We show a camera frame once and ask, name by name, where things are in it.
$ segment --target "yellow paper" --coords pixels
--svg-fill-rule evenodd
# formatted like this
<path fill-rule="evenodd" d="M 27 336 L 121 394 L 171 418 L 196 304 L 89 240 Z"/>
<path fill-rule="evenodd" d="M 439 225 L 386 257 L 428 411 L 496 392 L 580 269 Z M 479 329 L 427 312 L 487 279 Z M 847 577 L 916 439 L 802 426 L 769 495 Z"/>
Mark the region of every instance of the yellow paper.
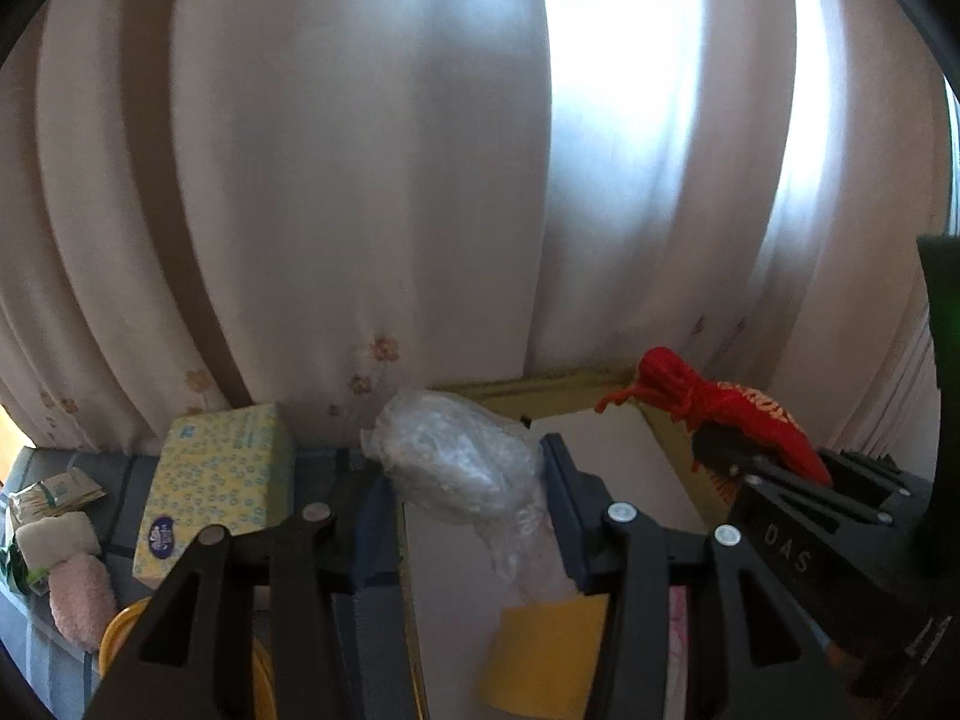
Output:
<path fill-rule="evenodd" d="M 607 615 L 606 595 L 506 608 L 480 679 L 480 698 L 504 712 L 582 720 Z"/>

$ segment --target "pink towel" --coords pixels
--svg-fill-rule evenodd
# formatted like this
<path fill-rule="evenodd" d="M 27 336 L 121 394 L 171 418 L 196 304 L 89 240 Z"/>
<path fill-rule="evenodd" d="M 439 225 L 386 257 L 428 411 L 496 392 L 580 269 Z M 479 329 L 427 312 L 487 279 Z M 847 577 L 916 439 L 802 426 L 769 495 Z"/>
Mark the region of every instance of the pink towel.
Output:
<path fill-rule="evenodd" d="M 107 567 L 92 555 L 74 555 L 54 566 L 49 581 L 56 630 L 77 647 L 99 650 L 104 631 L 117 614 Z"/>

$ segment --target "green packet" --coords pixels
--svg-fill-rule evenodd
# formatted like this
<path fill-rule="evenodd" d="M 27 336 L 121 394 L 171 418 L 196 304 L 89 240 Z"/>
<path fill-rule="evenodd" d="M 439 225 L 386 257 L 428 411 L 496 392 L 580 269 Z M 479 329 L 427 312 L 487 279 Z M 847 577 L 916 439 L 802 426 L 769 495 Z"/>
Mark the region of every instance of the green packet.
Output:
<path fill-rule="evenodd" d="M 56 517 L 64 512 L 75 512 L 107 493 L 80 469 L 69 469 L 10 493 L 10 509 L 14 528 L 37 522 L 43 517 Z"/>
<path fill-rule="evenodd" d="M 49 592 L 47 577 L 50 572 L 46 568 L 31 571 L 23 560 L 20 548 L 16 545 L 16 537 L 10 546 L 0 547 L 0 577 L 6 581 L 13 592 L 21 595 L 46 595 Z"/>

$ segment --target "yellow bowl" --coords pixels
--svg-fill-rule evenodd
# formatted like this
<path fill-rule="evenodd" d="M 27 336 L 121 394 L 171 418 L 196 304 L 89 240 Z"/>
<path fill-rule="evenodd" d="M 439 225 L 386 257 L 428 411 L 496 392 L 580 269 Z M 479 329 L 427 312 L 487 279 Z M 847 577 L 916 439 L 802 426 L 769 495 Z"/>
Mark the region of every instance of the yellow bowl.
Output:
<path fill-rule="evenodd" d="M 121 613 L 110 620 L 104 637 L 100 640 L 100 655 L 98 665 L 100 676 L 107 674 L 114 656 L 127 640 L 133 630 L 133 625 L 140 618 L 143 610 L 150 603 L 149 598 L 129 605 Z M 274 697 L 274 666 L 270 661 L 270 654 L 255 638 L 253 640 L 253 716 L 256 720 L 277 720 L 277 702 Z"/>

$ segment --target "tissue box logo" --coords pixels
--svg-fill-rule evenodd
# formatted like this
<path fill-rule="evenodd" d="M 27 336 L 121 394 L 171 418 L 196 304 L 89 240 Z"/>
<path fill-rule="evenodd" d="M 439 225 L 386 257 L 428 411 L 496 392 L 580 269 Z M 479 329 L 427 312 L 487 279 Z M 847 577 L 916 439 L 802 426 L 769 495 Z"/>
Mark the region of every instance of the tissue box logo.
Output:
<path fill-rule="evenodd" d="M 150 532 L 147 535 L 150 541 L 150 552 L 159 560 L 166 560 L 174 554 L 174 521 L 165 514 L 163 517 L 157 517 L 150 526 Z"/>

